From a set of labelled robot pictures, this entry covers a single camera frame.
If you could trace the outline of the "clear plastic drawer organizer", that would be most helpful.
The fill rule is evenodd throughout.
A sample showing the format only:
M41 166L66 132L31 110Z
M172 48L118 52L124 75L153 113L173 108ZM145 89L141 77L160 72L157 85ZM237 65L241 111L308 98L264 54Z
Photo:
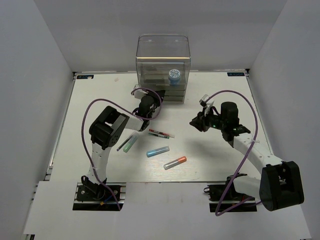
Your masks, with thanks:
M139 36L135 57L138 85L154 91L165 90L164 101L183 103L191 69L189 39L179 34ZM178 69L181 79L171 85L169 71Z

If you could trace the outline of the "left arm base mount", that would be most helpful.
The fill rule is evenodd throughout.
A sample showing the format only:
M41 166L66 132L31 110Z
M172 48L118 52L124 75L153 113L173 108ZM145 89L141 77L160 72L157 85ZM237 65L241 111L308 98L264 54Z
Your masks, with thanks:
M113 191L118 201L119 207L106 188L102 188L102 193L95 195L88 190L82 183L78 182L75 190L73 211L98 211L98 212L119 212L126 197L125 183L108 183L109 188Z

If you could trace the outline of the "orange highlighter marker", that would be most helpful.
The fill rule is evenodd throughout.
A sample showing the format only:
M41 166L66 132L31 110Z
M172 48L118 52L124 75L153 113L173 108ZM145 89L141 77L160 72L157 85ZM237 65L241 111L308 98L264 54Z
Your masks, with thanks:
M165 170L168 170L168 169L171 169L171 168L173 168L173 167L175 167L177 165L180 165L180 164L182 164L182 163L184 163L186 161L187 161L187 157L186 156L182 156L182 157L180 157L178 159L175 159L175 160L173 160L171 162L168 162L168 163L164 164L163 168Z

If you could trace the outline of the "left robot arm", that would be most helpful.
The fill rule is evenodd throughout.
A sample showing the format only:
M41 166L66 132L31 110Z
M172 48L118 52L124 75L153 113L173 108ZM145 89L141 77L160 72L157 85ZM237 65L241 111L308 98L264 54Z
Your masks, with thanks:
M165 90L154 91L142 87L134 89L131 94L140 99L140 103L133 111L128 111L104 98L98 98L89 104L81 124L81 140L89 158L90 167L88 173L81 177L81 183L94 199L103 198L106 190L110 189L106 186L106 168L112 147L118 142L125 129L143 132L150 125L150 121L156 118L153 116L156 109L162 108L165 93ZM115 107L108 105L89 127L92 143L92 151L89 153L84 136L85 121L90 107L98 101L108 102Z

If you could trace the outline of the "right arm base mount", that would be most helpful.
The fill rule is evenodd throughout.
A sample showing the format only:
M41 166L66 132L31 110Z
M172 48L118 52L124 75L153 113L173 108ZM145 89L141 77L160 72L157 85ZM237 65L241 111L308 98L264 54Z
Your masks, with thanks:
M209 184L204 189L203 192L208 195L209 199L209 211L211 213L215 213L219 200L226 188L226 184L224 183L215 183ZM244 201L249 196L243 193L236 193L233 189L229 190L224 197L218 213L233 207L234 205ZM249 212L257 212L257 203L256 199L253 197L250 200L244 202L240 206L237 206L230 211L229 213L249 213Z

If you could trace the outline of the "blue cleaning gel jar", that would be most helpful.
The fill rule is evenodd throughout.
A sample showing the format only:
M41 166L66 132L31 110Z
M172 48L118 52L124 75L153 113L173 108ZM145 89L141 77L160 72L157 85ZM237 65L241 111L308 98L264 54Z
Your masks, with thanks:
M181 71L179 69L171 69L168 72L168 79L171 85L177 85L181 81Z

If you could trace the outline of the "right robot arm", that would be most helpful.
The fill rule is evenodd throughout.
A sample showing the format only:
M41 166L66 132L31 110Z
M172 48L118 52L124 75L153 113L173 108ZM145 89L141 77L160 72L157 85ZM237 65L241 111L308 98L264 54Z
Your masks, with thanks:
M249 177L236 170L235 176L228 176L225 188L209 186L210 198L222 204L224 199L244 203L258 199L270 212L300 205L305 196L299 166L294 161L284 161L275 156L244 125L240 124L239 110L234 102L223 102L220 113L204 100L200 101L202 111L198 112L190 125L200 132L210 128L221 131L223 139L245 156L258 170L260 178Z

